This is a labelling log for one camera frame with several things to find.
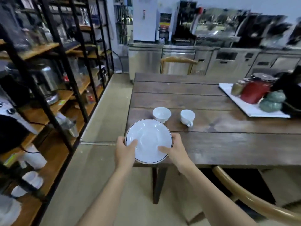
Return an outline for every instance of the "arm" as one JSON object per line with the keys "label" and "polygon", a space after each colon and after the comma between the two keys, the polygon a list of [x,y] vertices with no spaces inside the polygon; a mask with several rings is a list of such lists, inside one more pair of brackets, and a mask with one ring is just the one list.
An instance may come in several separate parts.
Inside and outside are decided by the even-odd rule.
{"label": "arm", "polygon": [[118,137],[115,151],[115,171],[103,191],[94,200],[77,226],[111,226],[114,223],[122,190],[135,161],[137,140],[126,147],[124,137]]}
{"label": "arm", "polygon": [[198,195],[203,211],[212,226],[258,225],[240,207],[231,201],[193,164],[183,146],[181,136],[172,133],[173,147],[159,147],[191,183]]}

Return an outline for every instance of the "teacup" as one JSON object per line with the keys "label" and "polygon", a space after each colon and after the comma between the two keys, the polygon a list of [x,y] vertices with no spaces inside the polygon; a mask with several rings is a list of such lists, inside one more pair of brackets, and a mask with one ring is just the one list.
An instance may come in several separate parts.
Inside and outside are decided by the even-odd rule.
{"label": "teacup", "polygon": [[171,111],[165,107],[157,107],[153,110],[153,116],[161,123],[165,123],[171,116]]}
{"label": "teacup", "polygon": [[191,110],[185,109],[181,111],[181,122],[188,127],[193,126],[193,120],[195,119],[195,113]]}

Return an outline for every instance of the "white machine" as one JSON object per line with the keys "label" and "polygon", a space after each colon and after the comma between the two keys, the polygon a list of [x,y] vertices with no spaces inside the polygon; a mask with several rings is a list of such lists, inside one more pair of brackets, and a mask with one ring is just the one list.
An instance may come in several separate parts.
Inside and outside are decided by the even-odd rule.
{"label": "white machine", "polygon": [[159,20],[158,0],[133,0],[134,41],[155,41]]}

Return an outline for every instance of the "beige floor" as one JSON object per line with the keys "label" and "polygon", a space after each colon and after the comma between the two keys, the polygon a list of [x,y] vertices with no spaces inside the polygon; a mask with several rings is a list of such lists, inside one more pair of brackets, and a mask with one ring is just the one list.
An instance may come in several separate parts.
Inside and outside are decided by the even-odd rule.
{"label": "beige floor", "polygon": [[[84,141],[115,141],[124,133],[131,85],[115,74],[95,111]],[[74,226],[114,169],[114,146],[80,144],[48,206],[40,226]],[[201,210],[189,183],[175,168],[167,172],[158,205],[152,204],[150,168],[133,168],[122,195],[115,226],[186,225]],[[208,226],[207,220],[195,226]],[[260,225],[280,226],[274,221]]]}

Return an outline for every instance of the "forearm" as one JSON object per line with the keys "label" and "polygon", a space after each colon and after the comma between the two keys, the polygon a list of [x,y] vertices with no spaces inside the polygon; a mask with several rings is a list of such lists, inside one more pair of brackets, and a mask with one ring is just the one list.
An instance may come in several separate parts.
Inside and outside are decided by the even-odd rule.
{"label": "forearm", "polygon": [[128,172],[116,169],[77,226],[112,226]]}
{"label": "forearm", "polygon": [[193,163],[187,165],[182,172],[200,198],[203,211],[210,225],[258,225],[240,207],[213,185],[213,183]]}

